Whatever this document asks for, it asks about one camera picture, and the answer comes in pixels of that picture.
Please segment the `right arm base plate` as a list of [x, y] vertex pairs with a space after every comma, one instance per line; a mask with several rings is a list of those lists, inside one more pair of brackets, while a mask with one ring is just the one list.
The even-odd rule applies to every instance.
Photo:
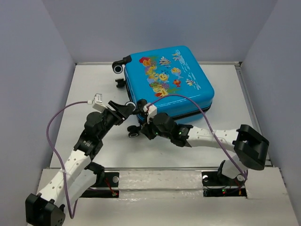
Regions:
[[238, 175], [231, 179], [217, 171], [202, 173], [204, 197], [247, 197], [245, 178]]

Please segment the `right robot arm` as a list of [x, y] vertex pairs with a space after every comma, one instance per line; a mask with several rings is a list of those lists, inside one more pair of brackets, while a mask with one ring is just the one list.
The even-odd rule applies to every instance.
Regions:
[[178, 147], [222, 149], [227, 159], [221, 162], [216, 178], [223, 185], [238, 175], [247, 180], [248, 170], [264, 170], [268, 155], [269, 141], [247, 124], [242, 124], [238, 129], [213, 130], [179, 124], [168, 114], [158, 113], [142, 125], [141, 133], [149, 140], [166, 138]]

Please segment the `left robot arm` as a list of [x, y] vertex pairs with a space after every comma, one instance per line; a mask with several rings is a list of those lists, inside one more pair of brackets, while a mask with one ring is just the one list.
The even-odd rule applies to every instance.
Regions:
[[103, 146], [109, 130], [121, 125], [136, 106], [99, 101], [91, 102], [94, 112], [86, 117], [84, 129], [66, 161], [58, 157], [61, 169], [37, 194], [25, 200], [26, 222], [32, 226], [61, 226], [69, 215], [74, 218], [79, 197], [92, 185], [104, 181], [104, 167], [93, 161]]

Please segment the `blue kids suitcase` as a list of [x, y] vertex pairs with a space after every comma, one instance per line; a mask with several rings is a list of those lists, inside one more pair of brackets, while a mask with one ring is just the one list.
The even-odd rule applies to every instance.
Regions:
[[130, 54], [112, 63], [117, 88], [125, 87], [129, 100], [155, 103], [158, 112], [176, 121], [202, 117], [214, 98], [214, 88], [187, 46], [173, 46]]

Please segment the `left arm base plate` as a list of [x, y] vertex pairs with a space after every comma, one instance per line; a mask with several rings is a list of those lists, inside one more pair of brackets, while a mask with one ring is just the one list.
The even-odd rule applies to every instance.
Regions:
[[88, 188], [82, 198], [119, 198], [119, 172], [105, 172], [103, 179]]

